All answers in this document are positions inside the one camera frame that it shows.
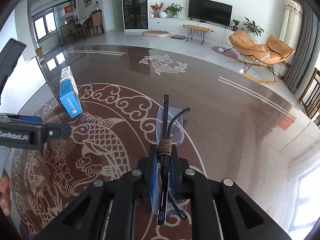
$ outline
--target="white vase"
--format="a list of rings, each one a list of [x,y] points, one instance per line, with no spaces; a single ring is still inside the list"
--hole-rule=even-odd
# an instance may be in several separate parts
[[[159,12],[160,18],[167,18],[168,14],[166,12]]]

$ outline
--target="cardboard box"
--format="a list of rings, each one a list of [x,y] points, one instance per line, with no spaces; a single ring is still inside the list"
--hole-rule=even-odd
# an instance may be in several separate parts
[[[65,67],[61,71],[60,101],[71,118],[74,118],[82,113],[79,92],[70,66]]]
[[[36,54],[39,57],[39,59],[43,58],[42,47],[36,49]]]

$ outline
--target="television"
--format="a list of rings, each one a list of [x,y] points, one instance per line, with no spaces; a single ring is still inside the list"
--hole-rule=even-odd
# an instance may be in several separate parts
[[[232,6],[225,3],[210,0],[189,0],[188,18],[229,26],[231,12]]]

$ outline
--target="metal screw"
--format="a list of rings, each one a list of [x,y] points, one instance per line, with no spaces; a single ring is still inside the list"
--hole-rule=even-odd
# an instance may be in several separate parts
[[[141,175],[141,173],[142,173],[142,171],[140,171],[140,170],[138,170],[138,169],[135,169],[135,170],[131,171],[131,174],[132,174],[133,176],[139,176],[139,175]]]
[[[103,180],[102,179],[96,179],[94,182],[93,182],[93,185],[95,187],[101,187],[103,185]]]
[[[226,186],[232,186],[233,185],[233,181],[232,179],[224,179],[223,180],[223,184]]]
[[[189,176],[193,176],[196,174],[196,171],[194,169],[186,169],[186,174]]]

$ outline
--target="curtain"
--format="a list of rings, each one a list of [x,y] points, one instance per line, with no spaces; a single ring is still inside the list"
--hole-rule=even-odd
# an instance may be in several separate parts
[[[303,95],[305,94],[306,89],[309,86],[309,83],[312,81],[312,78],[315,73],[315,65],[317,64],[317,61],[318,61],[319,51],[320,51],[320,22],[318,21],[316,41],[315,41],[315,45],[313,47],[312,56],[309,61],[309,66],[307,68],[307,71],[306,71],[297,91],[295,92],[295,96],[296,96],[297,100],[299,100],[299,101],[302,100]]]
[[[285,13],[279,40],[283,41],[293,50],[297,49],[300,37],[303,10],[296,0],[285,0]],[[292,63],[294,55],[285,60]]]
[[[303,21],[299,42],[291,67],[284,78],[284,82],[291,90],[296,93],[304,75],[309,67],[310,58],[313,53],[318,20],[306,0],[298,0],[303,8]]]

